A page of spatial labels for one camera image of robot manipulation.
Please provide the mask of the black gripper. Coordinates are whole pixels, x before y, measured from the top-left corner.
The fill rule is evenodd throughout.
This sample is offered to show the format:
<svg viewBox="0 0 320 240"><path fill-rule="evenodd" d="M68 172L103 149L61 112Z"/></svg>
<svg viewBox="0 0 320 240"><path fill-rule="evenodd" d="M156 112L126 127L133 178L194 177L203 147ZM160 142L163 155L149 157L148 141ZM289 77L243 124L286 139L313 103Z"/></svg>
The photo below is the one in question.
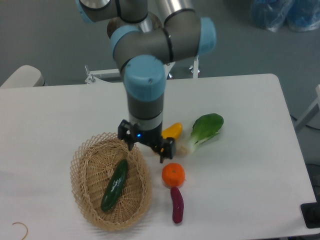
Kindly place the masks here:
<svg viewBox="0 0 320 240"><path fill-rule="evenodd" d="M173 137L162 137L162 124L150 130L142 130L138 124L132 125L123 119L118 126L117 137L127 144L131 151L135 143L141 143L150 147L160 156L159 162L164 163L165 159L173 159L175 156L175 139Z"/></svg>

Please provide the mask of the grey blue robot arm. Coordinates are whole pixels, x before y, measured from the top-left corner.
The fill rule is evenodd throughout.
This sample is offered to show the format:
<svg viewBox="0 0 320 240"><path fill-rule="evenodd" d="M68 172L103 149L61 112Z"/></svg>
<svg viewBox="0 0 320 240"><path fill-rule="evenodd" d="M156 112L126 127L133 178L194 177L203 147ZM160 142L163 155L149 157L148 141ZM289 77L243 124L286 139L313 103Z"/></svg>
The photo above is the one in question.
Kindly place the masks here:
<svg viewBox="0 0 320 240"><path fill-rule="evenodd" d="M190 0L159 0L163 26L153 28L145 0L78 0L87 23L118 18L122 26L110 37L112 57L127 94L129 119L118 126L117 136L132 149L150 147L161 160L176 153L173 138L162 136L167 64L211 52L217 43L214 22L198 17Z"/></svg>

